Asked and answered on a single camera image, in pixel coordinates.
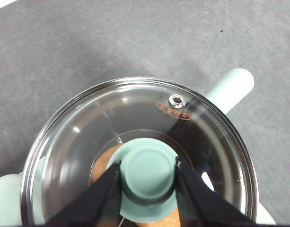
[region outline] orange label on lid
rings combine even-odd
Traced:
[[[191,120],[191,116],[189,114],[180,112],[178,110],[174,110],[164,103],[158,102],[156,103],[156,106],[164,113],[167,113],[175,118],[178,118],[184,121]]]

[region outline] pot lid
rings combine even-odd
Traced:
[[[255,218],[255,172],[226,116],[181,85],[124,78],[77,95],[43,127],[24,169],[23,223],[51,218],[95,181],[122,144],[137,138],[169,146],[210,188]],[[34,205],[34,194],[40,207]]]

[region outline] metal rim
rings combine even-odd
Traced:
[[[22,185],[21,185],[21,216],[22,216],[22,223],[23,225],[32,225],[34,224],[34,217],[33,217],[33,208],[32,208],[32,182],[34,181],[35,177],[35,169],[37,167],[38,161],[41,156],[41,151],[39,148],[44,143],[43,138],[45,137],[48,130],[53,126],[54,122],[74,103],[78,102],[79,100],[83,99],[87,95],[99,91],[103,88],[109,87],[111,85],[120,85],[120,84],[130,84],[130,83],[155,83],[155,84],[163,84],[163,85],[171,85],[173,87],[176,87],[178,89],[181,89],[193,96],[196,96],[198,99],[200,99],[203,103],[205,103],[207,106],[209,106],[219,117],[220,119],[226,124],[228,129],[232,132],[232,135],[238,142],[239,146],[241,147],[241,150],[243,151],[243,158],[246,164],[246,169],[249,173],[249,178],[247,179],[247,183],[250,185],[252,199],[247,200],[248,205],[246,207],[246,214],[248,217],[250,217],[252,220],[256,220],[256,211],[257,211],[257,204],[258,204],[258,184],[257,184],[257,178],[255,169],[253,166],[253,163],[250,159],[249,153],[246,149],[246,146],[241,139],[238,131],[232,124],[232,122],[226,117],[226,115],[213,103],[211,103],[207,98],[200,95],[199,93],[182,86],[180,84],[177,84],[172,81],[163,80],[163,79],[157,79],[157,78],[151,78],[151,77],[128,77],[128,78],[120,78],[120,79],[113,79],[104,83],[100,83],[96,86],[93,86],[78,95],[76,95],[74,98],[72,98],[70,101],[68,101],[66,104],[64,104],[44,125],[44,127],[39,132],[38,136],[36,137],[33,145],[31,146],[31,149],[29,151],[29,154],[27,156],[24,170],[23,170],[23,177],[22,177]]]

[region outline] lid knob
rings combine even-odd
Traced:
[[[121,163],[122,204],[120,214],[130,221],[161,220],[177,207],[174,192],[176,152],[166,143],[137,138],[124,143],[111,156],[107,168]]]
[[[141,206],[161,204],[173,193],[172,157],[156,143],[135,144],[121,163],[123,192]]]

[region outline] gray carpet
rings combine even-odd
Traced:
[[[84,89],[149,76],[206,94],[232,68],[255,77],[229,119],[261,203],[290,224],[290,0],[18,0],[0,9],[0,176],[22,170],[49,117]]]

